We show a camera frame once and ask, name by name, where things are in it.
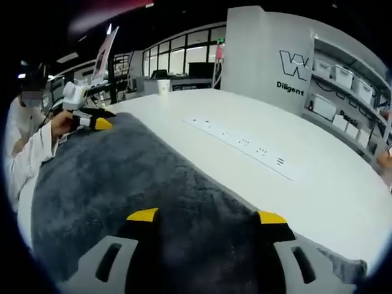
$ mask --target paper cup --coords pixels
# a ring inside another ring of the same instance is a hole
[[[158,93],[159,95],[167,95],[170,89],[170,80],[158,80]]]

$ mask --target monitor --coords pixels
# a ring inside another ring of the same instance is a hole
[[[113,45],[113,41],[115,40],[117,31],[118,27],[111,34],[106,36],[105,41],[99,48],[96,63],[94,66],[94,72],[91,76],[92,84],[99,83],[104,79],[105,69],[109,59],[109,52],[111,50],[111,46]]]

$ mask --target robotic arm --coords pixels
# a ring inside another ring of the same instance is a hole
[[[75,123],[74,129],[78,126],[88,127],[94,130],[110,129],[113,126],[106,119],[116,115],[104,108],[84,107],[88,90],[88,87],[85,85],[75,85],[69,81],[62,92],[64,94],[62,108],[72,112]]]

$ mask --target white storage box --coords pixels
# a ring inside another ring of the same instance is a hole
[[[348,123],[349,122],[346,121],[342,115],[335,115],[332,122],[334,126],[338,127],[343,132],[345,131]]]
[[[358,129],[355,126],[353,126],[352,124],[347,124],[345,132],[347,135],[352,137],[354,140],[356,139],[356,136],[358,135]]]
[[[369,137],[370,137],[370,130],[360,129],[358,132],[358,136],[356,137],[356,140],[363,148],[366,148],[368,147]]]
[[[331,69],[331,77],[342,86],[351,89],[351,85],[353,82],[354,74],[340,66],[339,64],[335,64]]]
[[[353,80],[352,90],[367,104],[371,104],[374,90],[364,80],[355,77]]]
[[[313,61],[313,69],[323,77],[330,78],[332,65],[325,63],[321,60],[315,59]]]
[[[312,93],[311,95],[313,98],[313,112],[316,112],[329,121],[332,121],[336,113],[335,104],[321,95],[315,93]]]

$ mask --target hand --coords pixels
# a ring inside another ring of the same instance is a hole
[[[69,133],[72,127],[72,114],[63,110],[51,120],[52,138],[58,138]]]

